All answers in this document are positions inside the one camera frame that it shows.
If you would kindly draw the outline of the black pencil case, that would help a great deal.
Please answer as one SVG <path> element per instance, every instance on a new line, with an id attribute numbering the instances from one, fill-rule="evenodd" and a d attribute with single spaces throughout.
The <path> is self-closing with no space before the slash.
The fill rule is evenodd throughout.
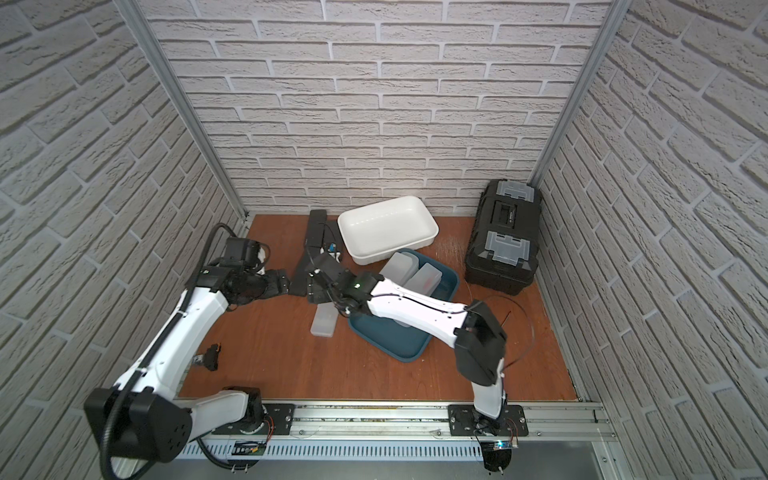
<path id="1" fill-rule="evenodd" d="M 309 249 L 320 249 L 323 246 L 326 220 L 326 210 L 317 209 L 310 211 L 305 237 L 305 243 Z"/>
<path id="2" fill-rule="evenodd" d="M 290 286 L 288 294 L 297 297 L 306 297 L 308 295 L 308 284 L 310 282 L 307 268 L 311 264 L 311 253 L 308 247 L 305 248 L 304 253 L 294 270 L 294 274 L 290 279 Z"/>
<path id="3" fill-rule="evenodd" d="M 338 257 L 341 257 L 344 253 L 344 242 L 340 228 L 338 226 L 338 222 L 336 220 L 328 220 L 326 225 L 328 231 L 330 232 L 332 244 L 334 245 L 333 251 Z"/>

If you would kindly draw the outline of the white plastic tray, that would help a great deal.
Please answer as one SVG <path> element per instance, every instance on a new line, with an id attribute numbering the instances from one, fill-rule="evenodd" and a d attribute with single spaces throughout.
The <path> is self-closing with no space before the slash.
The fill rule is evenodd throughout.
<path id="1" fill-rule="evenodd" d="M 346 211 L 337 223 L 349 255 L 360 266 L 386 260 L 402 248 L 429 246 L 439 233 L 437 222 L 415 196 Z"/>

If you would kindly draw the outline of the clear pencil case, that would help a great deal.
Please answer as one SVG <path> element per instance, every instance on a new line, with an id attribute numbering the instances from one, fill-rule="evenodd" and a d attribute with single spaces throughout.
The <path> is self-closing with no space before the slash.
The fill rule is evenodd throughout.
<path id="1" fill-rule="evenodd" d="M 406 281 L 404 288 L 430 297 L 442 280 L 442 272 L 432 264 L 423 265 L 409 280 Z"/>
<path id="2" fill-rule="evenodd" d="M 404 286 L 419 270 L 419 259 L 409 252 L 395 252 L 380 274 L 393 283 Z"/>
<path id="3" fill-rule="evenodd" d="M 334 335 L 339 312 L 333 303 L 317 306 L 310 333 L 316 337 L 331 338 Z"/>

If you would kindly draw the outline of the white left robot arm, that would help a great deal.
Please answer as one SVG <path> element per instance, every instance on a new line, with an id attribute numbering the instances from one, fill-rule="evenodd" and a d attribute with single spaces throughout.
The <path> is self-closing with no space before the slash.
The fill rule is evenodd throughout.
<path id="1" fill-rule="evenodd" d="M 267 431 L 271 424 L 256 388 L 228 387 L 197 400 L 181 400 L 177 390 L 220 316 L 288 289 L 282 270 L 207 266 L 194 274 L 138 360 L 111 387 L 94 389 L 85 401 L 101 463 L 111 466 L 115 457 L 167 463 L 189 442 L 228 424 Z"/>

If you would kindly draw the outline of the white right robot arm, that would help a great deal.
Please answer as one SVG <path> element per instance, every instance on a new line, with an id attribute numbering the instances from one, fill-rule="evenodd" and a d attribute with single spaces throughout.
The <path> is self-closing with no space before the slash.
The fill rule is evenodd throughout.
<path id="1" fill-rule="evenodd" d="M 475 412 L 493 420 L 501 416 L 506 404 L 507 334 L 485 303 L 445 302 L 408 290 L 378 273 L 355 274 L 329 253 L 316 256 L 305 271 L 339 312 L 395 320 L 451 347 L 458 372 L 471 382 Z"/>

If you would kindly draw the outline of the small black clamp part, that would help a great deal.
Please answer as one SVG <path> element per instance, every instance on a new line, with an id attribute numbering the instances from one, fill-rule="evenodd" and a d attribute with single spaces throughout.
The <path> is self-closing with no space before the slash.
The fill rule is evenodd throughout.
<path id="1" fill-rule="evenodd" d="M 217 371 L 219 367 L 219 355 L 221 352 L 221 345 L 215 343 L 209 346 L 205 352 L 197 354 L 192 359 L 192 365 L 196 367 L 203 367 L 208 371 Z"/>

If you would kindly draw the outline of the teal plastic tray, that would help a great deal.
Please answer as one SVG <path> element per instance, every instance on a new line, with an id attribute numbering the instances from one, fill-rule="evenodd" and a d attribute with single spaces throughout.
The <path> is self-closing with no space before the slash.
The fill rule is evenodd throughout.
<path id="1" fill-rule="evenodd" d="M 441 279 L 431 296 L 446 302 L 453 300 L 459 286 L 458 274 L 453 269 L 414 250 L 400 249 L 397 253 L 412 257 L 413 262 L 418 262 L 418 268 L 431 265 L 439 271 Z M 376 316 L 354 314 L 348 324 L 362 339 L 403 363 L 417 360 L 432 339 L 426 332 Z"/>

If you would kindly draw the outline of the black plastic toolbox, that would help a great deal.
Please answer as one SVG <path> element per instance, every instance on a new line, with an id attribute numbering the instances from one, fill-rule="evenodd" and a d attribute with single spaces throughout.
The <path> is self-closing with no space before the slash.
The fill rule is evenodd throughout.
<path id="1" fill-rule="evenodd" d="M 515 296 L 538 268 L 541 195 L 513 180 L 489 182 L 477 208 L 465 255 L 470 284 Z"/>

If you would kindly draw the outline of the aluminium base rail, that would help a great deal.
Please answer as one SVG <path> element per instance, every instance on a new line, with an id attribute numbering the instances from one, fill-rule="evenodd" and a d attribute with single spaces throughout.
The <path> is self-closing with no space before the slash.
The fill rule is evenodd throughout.
<path id="1" fill-rule="evenodd" d="M 499 434 L 471 428 L 467 402 L 272 399 L 264 402 L 286 441 L 586 441 L 616 442 L 618 434 L 600 403 L 519 402 L 516 426 L 499 421 Z"/>

